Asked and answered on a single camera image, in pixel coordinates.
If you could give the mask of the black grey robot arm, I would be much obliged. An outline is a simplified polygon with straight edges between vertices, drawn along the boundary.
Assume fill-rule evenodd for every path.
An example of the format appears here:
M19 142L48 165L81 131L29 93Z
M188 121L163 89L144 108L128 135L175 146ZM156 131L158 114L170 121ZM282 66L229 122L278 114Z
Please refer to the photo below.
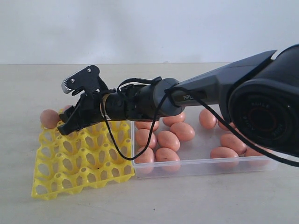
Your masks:
M218 105L223 119L254 143L299 155L299 47L276 58L266 51L180 82L174 78L130 78L107 87L90 65L62 82L64 93L80 95L60 115L62 135L112 121L156 121L188 106Z

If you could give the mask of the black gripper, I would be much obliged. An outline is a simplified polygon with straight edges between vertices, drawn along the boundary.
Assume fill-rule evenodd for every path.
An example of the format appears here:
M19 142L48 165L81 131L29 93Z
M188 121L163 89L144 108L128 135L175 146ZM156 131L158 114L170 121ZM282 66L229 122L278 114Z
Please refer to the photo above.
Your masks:
M92 93L84 93L75 106L59 113L63 122L58 127L61 135L69 135L84 127L89 127L105 120L116 121L117 117L108 111L115 99L109 97L114 95L116 90L96 90Z

